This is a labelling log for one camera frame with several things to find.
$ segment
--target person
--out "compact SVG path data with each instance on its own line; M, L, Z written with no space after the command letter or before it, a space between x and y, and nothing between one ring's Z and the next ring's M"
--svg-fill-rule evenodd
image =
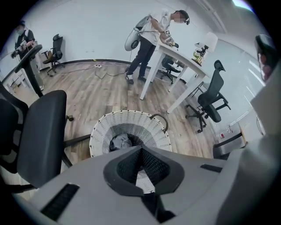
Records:
M171 14L167 9L162 9L150 14L148 23L140 31L140 49L126 73L126 79L129 84L133 84L133 72L140 63L138 79L146 81L144 77L146 66L156 48L158 40L160 39L163 43L167 43L166 40L169 37L166 33L169 33L168 28L171 20L176 23L189 24L189 16L184 10L178 10Z
M29 29L26 29L25 21L23 20L21 20L18 26L16 27L16 32L18 34L18 39L14 46L15 51L12 53L12 58L14 58L16 55L19 55L20 59L22 59L28 53L28 51L32 49L33 46L36 44L35 38L33 32ZM40 89L43 90L44 84L41 77L39 76L35 57L30 61L30 65Z

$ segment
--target dark pants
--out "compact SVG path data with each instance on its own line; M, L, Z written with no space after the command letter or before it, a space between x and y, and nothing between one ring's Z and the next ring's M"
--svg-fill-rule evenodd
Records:
M144 76L146 66L155 50L156 46L151 44L150 41L147 39L140 37L140 49L137 53L136 58L132 61L127 74L131 75L136 70L138 65L141 63L140 66L140 74L139 76Z

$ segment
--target sneaker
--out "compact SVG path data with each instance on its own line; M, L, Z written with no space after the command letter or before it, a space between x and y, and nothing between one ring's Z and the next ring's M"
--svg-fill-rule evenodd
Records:
M139 77L138 77L138 80L141 80L141 81L143 81L143 82L146 82L146 79L145 79L143 76L139 76Z
M128 84L133 84L133 75L126 75L126 79L127 79L127 82Z

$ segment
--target face mask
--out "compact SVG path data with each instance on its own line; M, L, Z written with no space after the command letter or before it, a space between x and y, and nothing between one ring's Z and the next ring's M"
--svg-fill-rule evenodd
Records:
M24 30L17 30L18 35L22 35Z

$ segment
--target white t-shirt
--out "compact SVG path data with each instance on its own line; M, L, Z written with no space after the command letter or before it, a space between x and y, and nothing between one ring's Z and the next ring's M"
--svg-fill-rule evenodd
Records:
M152 18L156 19L159 23L159 26L163 31L167 31L170 23L171 23L171 14L168 12L167 9L162 9L150 14ZM141 30L140 35L145 39L149 40L151 44L157 45L160 32L158 32L151 24L151 19L149 19L148 23L143 27Z

